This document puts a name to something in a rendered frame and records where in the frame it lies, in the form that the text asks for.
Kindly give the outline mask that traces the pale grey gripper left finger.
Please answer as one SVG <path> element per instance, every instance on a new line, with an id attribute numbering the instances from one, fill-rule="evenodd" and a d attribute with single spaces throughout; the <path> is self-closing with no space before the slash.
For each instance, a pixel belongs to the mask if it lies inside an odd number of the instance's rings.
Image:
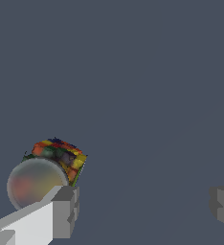
<path id="1" fill-rule="evenodd" d="M 79 187 L 54 187 L 40 202 L 0 219 L 0 245 L 49 245 L 70 238 L 78 219 Z"/>

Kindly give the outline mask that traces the translucent grey sphere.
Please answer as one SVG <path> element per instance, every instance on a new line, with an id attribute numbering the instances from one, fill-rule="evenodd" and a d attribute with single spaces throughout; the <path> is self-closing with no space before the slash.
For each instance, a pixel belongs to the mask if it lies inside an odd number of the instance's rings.
<path id="1" fill-rule="evenodd" d="M 68 177 L 55 161 L 36 157 L 17 165 L 7 183 L 8 197 L 17 210 L 39 202 L 55 186 L 67 186 Z"/>

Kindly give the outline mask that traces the multicoloured puzzle cube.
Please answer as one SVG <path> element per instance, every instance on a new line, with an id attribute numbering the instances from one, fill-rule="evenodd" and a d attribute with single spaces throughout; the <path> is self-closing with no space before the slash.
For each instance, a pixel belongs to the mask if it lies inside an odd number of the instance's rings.
<path id="1" fill-rule="evenodd" d="M 22 161 L 36 157 L 44 157 L 57 162 L 64 169 L 71 187 L 77 184 L 87 159 L 87 156 L 75 145 L 61 141 L 58 138 L 35 143 L 32 153 L 25 155 Z"/>

